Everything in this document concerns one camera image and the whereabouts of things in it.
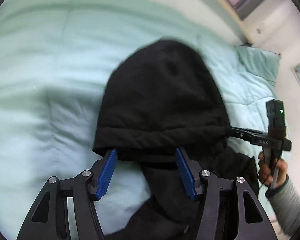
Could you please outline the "person's right hand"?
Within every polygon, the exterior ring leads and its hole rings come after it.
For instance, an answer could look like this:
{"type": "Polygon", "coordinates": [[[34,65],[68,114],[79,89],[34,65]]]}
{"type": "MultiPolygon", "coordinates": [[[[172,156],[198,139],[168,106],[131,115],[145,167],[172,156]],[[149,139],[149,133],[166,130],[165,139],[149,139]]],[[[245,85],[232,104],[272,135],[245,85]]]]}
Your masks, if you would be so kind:
{"type": "Polygon", "coordinates": [[[285,162],[285,160],[283,160],[281,158],[274,159],[274,164],[275,164],[276,170],[278,172],[277,179],[274,182],[274,177],[271,175],[271,170],[268,167],[268,165],[264,162],[264,153],[263,152],[259,153],[258,159],[259,159],[258,179],[261,182],[261,184],[266,185],[267,187],[270,187],[271,190],[281,187],[287,180],[288,165],[285,162]]]}

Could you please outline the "grey sleeved right forearm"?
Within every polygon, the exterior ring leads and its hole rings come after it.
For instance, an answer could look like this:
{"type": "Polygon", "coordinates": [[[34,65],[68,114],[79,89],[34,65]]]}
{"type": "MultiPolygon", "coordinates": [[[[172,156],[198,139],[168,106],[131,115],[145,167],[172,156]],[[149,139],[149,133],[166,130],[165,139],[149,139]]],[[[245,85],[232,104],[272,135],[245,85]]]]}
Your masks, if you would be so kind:
{"type": "Polygon", "coordinates": [[[300,196],[289,176],[277,189],[268,189],[266,197],[285,235],[300,237],[300,196]]]}

